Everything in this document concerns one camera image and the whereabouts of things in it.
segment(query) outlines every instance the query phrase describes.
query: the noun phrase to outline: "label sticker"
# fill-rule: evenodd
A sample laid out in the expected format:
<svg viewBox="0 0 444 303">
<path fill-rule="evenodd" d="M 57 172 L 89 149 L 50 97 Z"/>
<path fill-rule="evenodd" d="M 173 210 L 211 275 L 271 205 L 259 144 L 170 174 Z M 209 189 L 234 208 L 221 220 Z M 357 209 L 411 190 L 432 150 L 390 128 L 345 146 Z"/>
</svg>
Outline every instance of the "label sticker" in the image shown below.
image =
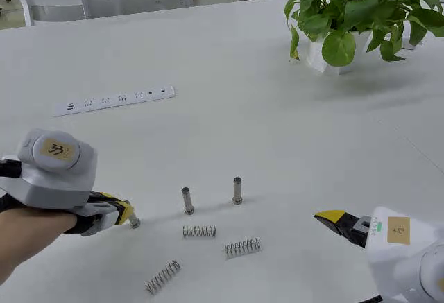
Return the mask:
<svg viewBox="0 0 444 303">
<path fill-rule="evenodd" d="M 444 293 L 444 279 L 441 279 L 441 280 L 438 281 L 438 287 Z"/>
<path fill-rule="evenodd" d="M 55 139 L 46 139 L 40 149 L 40 154 L 62 161 L 71 161 L 74 156 L 74 147 Z"/>
<path fill-rule="evenodd" d="M 387 242 L 410 245 L 410 218 L 388 218 Z"/>
</svg>

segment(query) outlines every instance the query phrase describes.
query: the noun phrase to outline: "power outlet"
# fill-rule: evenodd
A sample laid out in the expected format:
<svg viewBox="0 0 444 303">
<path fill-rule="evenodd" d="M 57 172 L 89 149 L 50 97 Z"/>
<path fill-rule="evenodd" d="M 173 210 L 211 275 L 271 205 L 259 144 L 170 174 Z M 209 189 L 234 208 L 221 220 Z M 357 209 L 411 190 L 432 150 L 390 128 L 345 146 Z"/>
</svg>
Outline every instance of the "power outlet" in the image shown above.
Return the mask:
<svg viewBox="0 0 444 303">
<path fill-rule="evenodd" d="M 111 96 L 87 97 L 79 101 L 71 101 L 59 104 L 55 107 L 54 116 L 66 116 L 68 114 L 78 114 L 110 107 L 119 107 L 122 105 L 131 105 L 136 103 L 162 100 L 171 98 L 176 94 L 173 86 L 153 88 L 145 92 L 137 91 L 131 93 L 119 93 Z"/>
</svg>

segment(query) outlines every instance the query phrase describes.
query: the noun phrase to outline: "metal spring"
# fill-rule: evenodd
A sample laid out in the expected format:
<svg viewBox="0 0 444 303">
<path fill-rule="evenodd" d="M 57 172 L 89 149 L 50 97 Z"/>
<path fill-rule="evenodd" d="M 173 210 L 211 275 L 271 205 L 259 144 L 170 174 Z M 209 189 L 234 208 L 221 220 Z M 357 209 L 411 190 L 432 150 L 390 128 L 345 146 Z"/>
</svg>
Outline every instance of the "metal spring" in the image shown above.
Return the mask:
<svg viewBox="0 0 444 303">
<path fill-rule="evenodd" d="M 245 241 L 225 245 L 227 258 L 238 257 L 244 254 L 258 252 L 261 250 L 261 243 L 258 238 L 247 239 Z"/>
<path fill-rule="evenodd" d="M 208 225 L 183 226 L 184 237 L 215 237 L 216 227 Z"/>
<path fill-rule="evenodd" d="M 171 261 L 152 280 L 145 284 L 151 295 L 156 294 L 180 269 L 176 260 Z"/>
</svg>

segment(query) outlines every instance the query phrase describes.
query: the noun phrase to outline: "metal bolt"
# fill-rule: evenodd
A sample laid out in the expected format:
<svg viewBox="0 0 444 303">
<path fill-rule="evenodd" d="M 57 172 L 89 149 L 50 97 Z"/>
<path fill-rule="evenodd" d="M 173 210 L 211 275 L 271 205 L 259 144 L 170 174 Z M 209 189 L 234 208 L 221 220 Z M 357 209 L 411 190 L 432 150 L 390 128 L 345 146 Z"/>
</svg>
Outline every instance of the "metal bolt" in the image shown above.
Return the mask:
<svg viewBox="0 0 444 303">
<path fill-rule="evenodd" d="M 241 188 L 242 188 L 242 178 L 235 177 L 234 178 L 234 197 L 233 197 L 233 203 L 235 205 L 242 203 Z"/>
<path fill-rule="evenodd" d="M 189 189 L 184 187 L 182 189 L 183 201 L 185 203 L 185 213 L 188 215 L 192 215 L 194 213 L 194 206 L 191 203 L 191 196 L 189 194 Z"/>
<path fill-rule="evenodd" d="M 140 219 L 138 219 L 138 217 L 136 217 L 136 214 L 134 212 L 131 215 L 129 215 L 128 221 L 130 221 L 130 226 L 133 229 L 136 229 L 140 226 Z"/>
</svg>

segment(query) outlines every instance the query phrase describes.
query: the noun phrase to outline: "human hand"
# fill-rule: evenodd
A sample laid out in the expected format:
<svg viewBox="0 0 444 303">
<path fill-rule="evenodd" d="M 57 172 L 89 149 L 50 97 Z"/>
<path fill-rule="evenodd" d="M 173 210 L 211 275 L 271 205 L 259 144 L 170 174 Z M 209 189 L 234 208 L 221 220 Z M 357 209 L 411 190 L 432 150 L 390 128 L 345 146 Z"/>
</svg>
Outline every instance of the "human hand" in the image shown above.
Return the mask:
<svg viewBox="0 0 444 303">
<path fill-rule="evenodd" d="M 0 284 L 25 260 L 76 225 L 69 213 L 16 208 L 0 213 Z"/>
</svg>

